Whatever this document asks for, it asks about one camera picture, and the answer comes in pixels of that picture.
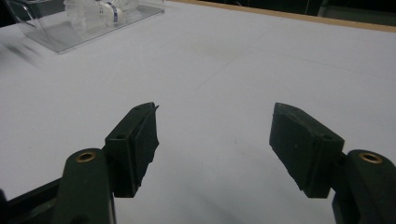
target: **brass screw hole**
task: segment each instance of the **brass screw hole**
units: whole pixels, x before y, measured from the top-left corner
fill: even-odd
[[[369,152],[362,152],[359,154],[362,160],[368,161],[370,163],[379,164],[382,163],[382,158]]]
[[[93,160],[95,157],[96,153],[94,152],[83,152],[76,157],[76,161],[87,162]]]

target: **white tabletop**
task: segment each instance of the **white tabletop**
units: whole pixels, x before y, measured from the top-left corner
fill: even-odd
[[[0,29],[0,188],[62,175],[69,155],[154,102],[160,145],[119,223],[334,223],[269,146],[275,102],[396,162],[396,34],[165,2],[165,13],[57,55]]]

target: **table surface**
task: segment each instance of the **table surface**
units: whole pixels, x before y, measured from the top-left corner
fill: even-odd
[[[160,146],[119,223],[334,223],[268,144],[275,102],[396,161],[396,34],[165,2],[165,13],[57,55],[0,29],[0,183],[9,199],[102,147],[135,105]]]

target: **transparent acrylic box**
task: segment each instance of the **transparent acrylic box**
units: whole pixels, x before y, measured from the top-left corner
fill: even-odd
[[[163,0],[5,1],[26,36],[58,53],[164,11]]]

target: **clear plastic container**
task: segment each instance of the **clear plastic container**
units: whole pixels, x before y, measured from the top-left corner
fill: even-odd
[[[26,36],[58,53],[164,11],[163,0],[5,1]]]

